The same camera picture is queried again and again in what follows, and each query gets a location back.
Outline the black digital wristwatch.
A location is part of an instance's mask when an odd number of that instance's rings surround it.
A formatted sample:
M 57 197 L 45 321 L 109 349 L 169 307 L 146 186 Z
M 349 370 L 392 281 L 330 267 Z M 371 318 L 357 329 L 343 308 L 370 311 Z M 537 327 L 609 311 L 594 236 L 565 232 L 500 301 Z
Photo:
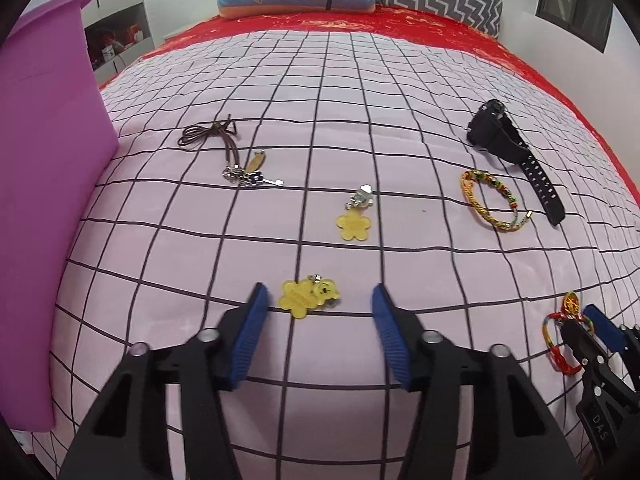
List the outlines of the black digital wristwatch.
M 491 99 L 482 104 L 466 127 L 466 137 L 476 148 L 520 167 L 552 226 L 558 226 L 565 219 L 559 194 L 506 114 L 503 102 Z

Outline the pink grid bed cover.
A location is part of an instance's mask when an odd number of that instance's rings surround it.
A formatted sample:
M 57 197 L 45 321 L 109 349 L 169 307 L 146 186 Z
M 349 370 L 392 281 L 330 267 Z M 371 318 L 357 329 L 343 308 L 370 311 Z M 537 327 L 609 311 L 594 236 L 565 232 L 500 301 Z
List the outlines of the pink grid bed cover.
M 639 319 L 639 208 L 562 102 L 471 53 L 370 32 L 248 32 L 147 58 L 103 89 L 119 146 L 81 217 L 55 303 L 58 472 L 126 348 L 182 344 L 256 283 L 318 274 L 336 304 L 272 304 L 224 395 L 247 479 L 393 479 L 416 396 L 371 316 L 396 304 L 454 344 L 501 342 L 576 460 L 579 377 L 541 330 L 567 292 Z

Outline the purple plastic bin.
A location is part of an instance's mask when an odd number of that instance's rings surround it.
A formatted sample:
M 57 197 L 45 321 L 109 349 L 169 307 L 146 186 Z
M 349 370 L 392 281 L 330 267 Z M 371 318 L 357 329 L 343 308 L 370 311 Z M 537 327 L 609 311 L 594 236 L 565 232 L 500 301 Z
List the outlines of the purple plastic bin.
M 50 0 L 1 48 L 1 415 L 53 426 L 54 304 L 80 216 L 117 148 L 89 60 L 81 10 Z

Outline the red patterned bed sheet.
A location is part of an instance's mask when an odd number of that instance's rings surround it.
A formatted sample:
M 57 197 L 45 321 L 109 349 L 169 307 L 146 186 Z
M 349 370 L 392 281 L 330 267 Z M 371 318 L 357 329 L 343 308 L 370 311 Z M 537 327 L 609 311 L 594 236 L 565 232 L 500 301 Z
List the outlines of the red patterned bed sheet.
M 493 171 L 526 202 L 518 168 L 474 151 L 464 126 L 500 98 L 566 200 L 628 205 L 638 188 L 599 133 L 552 84 L 497 41 L 433 14 L 309 13 L 212 18 L 102 90 L 118 145 L 99 176 L 109 202 L 134 191 L 192 191 L 222 178 L 221 140 L 178 148 L 182 127 L 238 121 L 240 154 L 268 155 L 288 194 L 336 197 L 363 182 L 389 193 L 458 198 L 468 167 Z

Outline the dark window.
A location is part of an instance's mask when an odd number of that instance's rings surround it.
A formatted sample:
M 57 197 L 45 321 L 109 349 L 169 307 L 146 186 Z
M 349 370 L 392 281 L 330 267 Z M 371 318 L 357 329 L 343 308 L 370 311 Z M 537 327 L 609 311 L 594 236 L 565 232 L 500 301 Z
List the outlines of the dark window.
M 536 17 L 555 24 L 603 53 L 613 16 L 612 0 L 538 0 Z

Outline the white wardrobe with niche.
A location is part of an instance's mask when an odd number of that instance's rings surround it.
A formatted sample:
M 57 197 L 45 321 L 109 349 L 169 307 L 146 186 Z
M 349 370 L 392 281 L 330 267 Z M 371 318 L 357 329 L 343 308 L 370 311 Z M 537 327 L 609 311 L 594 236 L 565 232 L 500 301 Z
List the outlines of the white wardrobe with niche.
M 50 0 L 30 0 L 27 10 Z M 91 0 L 81 9 L 88 55 L 98 84 L 154 48 L 144 0 Z

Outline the yellow bear charm keychain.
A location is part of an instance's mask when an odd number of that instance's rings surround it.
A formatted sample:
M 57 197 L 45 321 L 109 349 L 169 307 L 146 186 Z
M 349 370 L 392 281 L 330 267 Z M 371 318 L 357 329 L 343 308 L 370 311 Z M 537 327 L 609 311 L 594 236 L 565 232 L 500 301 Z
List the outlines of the yellow bear charm keychain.
M 296 320 L 301 320 L 309 311 L 340 299 L 341 294 L 333 280 L 312 274 L 300 281 L 285 281 L 278 306 Z

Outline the yellow flower charm keychain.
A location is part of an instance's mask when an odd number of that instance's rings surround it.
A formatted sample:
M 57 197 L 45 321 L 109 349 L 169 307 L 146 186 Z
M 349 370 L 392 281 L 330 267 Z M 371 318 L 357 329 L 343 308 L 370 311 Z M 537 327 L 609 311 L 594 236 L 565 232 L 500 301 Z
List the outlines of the yellow flower charm keychain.
M 345 242 L 365 242 L 369 238 L 371 220 L 366 215 L 373 206 L 374 194 L 370 184 L 360 185 L 345 203 L 345 211 L 336 218 L 336 226 Z

